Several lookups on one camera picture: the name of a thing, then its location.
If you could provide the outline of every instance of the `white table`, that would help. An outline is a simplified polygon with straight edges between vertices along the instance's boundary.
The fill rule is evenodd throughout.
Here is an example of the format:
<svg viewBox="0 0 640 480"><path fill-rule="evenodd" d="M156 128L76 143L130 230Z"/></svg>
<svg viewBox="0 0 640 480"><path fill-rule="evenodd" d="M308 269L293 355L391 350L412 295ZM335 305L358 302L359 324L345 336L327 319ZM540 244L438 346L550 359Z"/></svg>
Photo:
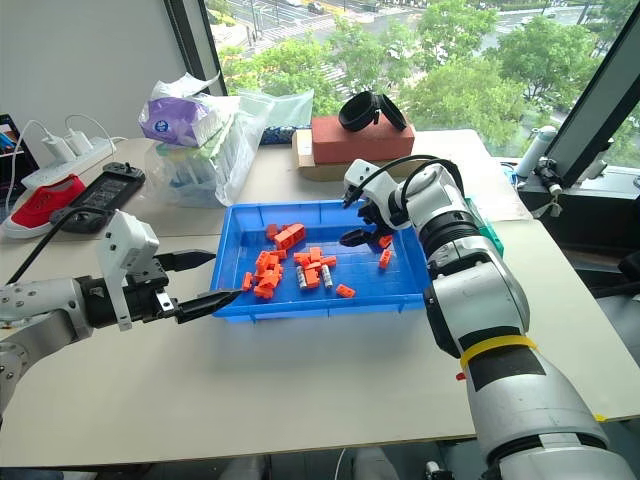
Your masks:
<svg viewBox="0 0 640 480"><path fill-rule="evenodd" d="M423 153L456 160L468 193L496 220L541 352L594 413L639 415L640 370L542 225L527 219L477 135L425 133L416 143ZM136 164L148 143L119 147L120 161ZM289 155L282 147L261 149L240 201L341 194L338 183L297 176ZM265 179L273 188L258 190ZM217 247L222 210L141 199L127 210L151 223L161 251ZM71 237L49 245L24 279L98 276L97 241ZM0 239L0 280L34 244ZM171 274L169 292L186 300L207 290L212 268ZM125 333L109 327L38 363L20 382L0 431L0 465L152 462L471 436L458 371L421 310L256 325L161 320Z"/></svg>

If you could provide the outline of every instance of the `tree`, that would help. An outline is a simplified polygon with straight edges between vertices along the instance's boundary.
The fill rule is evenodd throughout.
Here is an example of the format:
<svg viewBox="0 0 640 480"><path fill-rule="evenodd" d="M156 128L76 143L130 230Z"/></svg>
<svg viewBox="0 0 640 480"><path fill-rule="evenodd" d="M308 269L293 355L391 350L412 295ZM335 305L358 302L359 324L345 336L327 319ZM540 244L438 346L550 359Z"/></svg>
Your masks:
<svg viewBox="0 0 640 480"><path fill-rule="evenodd" d="M406 25L392 20L387 30L380 34L379 42L385 49L384 63L388 84L392 87L402 86L411 76L415 63L413 32Z"/></svg>
<svg viewBox="0 0 640 480"><path fill-rule="evenodd" d="M351 93L379 91L384 48L374 35L357 22L336 17L336 29L329 37L331 63L345 73L343 82Z"/></svg>
<svg viewBox="0 0 640 480"><path fill-rule="evenodd" d="M236 95L239 88L258 90L258 72L252 58L243 57L242 47L225 47L220 50L224 83L229 95Z"/></svg>
<svg viewBox="0 0 640 480"><path fill-rule="evenodd" d="M566 106L587 85L598 61L590 54L595 38L581 25L561 25L538 15L500 37L500 48L486 55L502 62L502 74L526 85L527 100L553 94L554 105Z"/></svg>
<svg viewBox="0 0 640 480"><path fill-rule="evenodd" d="M636 0L602 2L600 18L604 20L604 27L599 34L602 41L610 43L616 39L637 3Z"/></svg>
<svg viewBox="0 0 640 480"><path fill-rule="evenodd" d="M414 38L398 22L391 22L376 37L361 24L337 17L329 45L331 63L345 73L343 83L351 93L363 90L388 93L411 74Z"/></svg>
<svg viewBox="0 0 640 480"><path fill-rule="evenodd" d="M606 160L611 165L622 167L640 167L640 104L613 134L613 145L606 153Z"/></svg>
<svg viewBox="0 0 640 480"><path fill-rule="evenodd" d="M310 33L305 38L289 38L256 55L262 91L271 95L291 95L314 90L313 114L337 114L341 107L335 87L323 67L329 62L328 46Z"/></svg>
<svg viewBox="0 0 640 480"><path fill-rule="evenodd" d="M418 22L423 70L471 55L480 47L482 37L493 31L497 18L495 10L477 10L465 0L430 4Z"/></svg>
<svg viewBox="0 0 640 480"><path fill-rule="evenodd" d="M290 38L251 58L241 47L220 51L224 81L230 95L238 89L260 90L270 95L292 95L314 90L313 114L335 115L342 102L322 70L328 49L307 35Z"/></svg>
<svg viewBox="0 0 640 480"><path fill-rule="evenodd" d="M207 8L231 16L231 6L228 0L206 0Z"/></svg>
<svg viewBox="0 0 640 480"><path fill-rule="evenodd" d="M417 130L473 128L485 141L505 145L524 111L524 85L499 72L496 60L451 60L403 92L407 115Z"/></svg>

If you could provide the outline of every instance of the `robotic arm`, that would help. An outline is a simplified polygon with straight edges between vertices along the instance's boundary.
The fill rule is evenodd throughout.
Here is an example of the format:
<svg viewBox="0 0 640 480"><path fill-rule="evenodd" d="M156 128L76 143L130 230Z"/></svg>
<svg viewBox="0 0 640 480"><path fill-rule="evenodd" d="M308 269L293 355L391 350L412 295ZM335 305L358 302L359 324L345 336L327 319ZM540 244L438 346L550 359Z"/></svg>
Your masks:
<svg viewBox="0 0 640 480"><path fill-rule="evenodd" d="M156 255L151 227L117 211L98 245L104 278L62 278L0 288L0 423L18 380L38 360L89 338L94 328L175 317L202 317L231 303L242 290L209 292L178 303L164 287L167 271L195 268L215 258L202 250Z"/></svg>
<svg viewBox="0 0 640 480"><path fill-rule="evenodd" d="M345 204L378 167L356 160ZM478 442L491 480L635 478L569 380L526 337L529 306L493 243L482 236L443 165L397 184L382 172L362 193L359 215L376 232L349 232L346 245L413 226L432 278L424 292L438 346L460 359Z"/></svg>

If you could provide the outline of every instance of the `blue tray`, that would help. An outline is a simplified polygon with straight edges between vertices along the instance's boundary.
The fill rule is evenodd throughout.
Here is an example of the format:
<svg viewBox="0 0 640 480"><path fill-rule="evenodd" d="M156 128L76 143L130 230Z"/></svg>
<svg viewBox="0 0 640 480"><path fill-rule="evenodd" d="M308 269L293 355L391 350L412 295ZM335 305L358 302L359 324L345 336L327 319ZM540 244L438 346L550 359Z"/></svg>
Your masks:
<svg viewBox="0 0 640 480"><path fill-rule="evenodd" d="M402 311L424 308L422 292L429 286L429 276L422 247L413 229L393 235L390 249L393 258L386 270L378 267L381 249L368 245L344 247L340 236L364 227L357 216L358 206L342 208L338 201L239 204L227 209L213 271L211 290L240 288L246 272L255 271L261 250L274 250L265 236L270 223L302 223L306 238L287 252L281 260L283 278L270 300L256 297L252 291L240 295L232 304L215 313L231 322L266 318L326 316L346 313ZM335 255L338 263L331 267L334 288L320 281L315 289L300 290L293 253L322 248L324 256ZM344 283L356 290L354 298L342 298L335 287Z"/></svg>

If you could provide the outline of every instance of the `battery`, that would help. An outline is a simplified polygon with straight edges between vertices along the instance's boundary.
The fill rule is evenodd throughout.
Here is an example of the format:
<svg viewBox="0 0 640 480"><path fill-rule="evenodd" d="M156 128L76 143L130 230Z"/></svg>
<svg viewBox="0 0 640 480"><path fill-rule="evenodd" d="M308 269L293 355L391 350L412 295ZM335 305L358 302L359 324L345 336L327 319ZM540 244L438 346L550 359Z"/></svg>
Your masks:
<svg viewBox="0 0 640 480"><path fill-rule="evenodd" d="M324 286L326 288L333 287L333 280L331 280L331 273L329 272L329 267L326 265L322 266L322 280L324 280Z"/></svg>
<svg viewBox="0 0 640 480"><path fill-rule="evenodd" d="M307 288L307 280L304 276L304 270L302 267L296 267L296 275L298 275L298 286L302 288Z"/></svg>

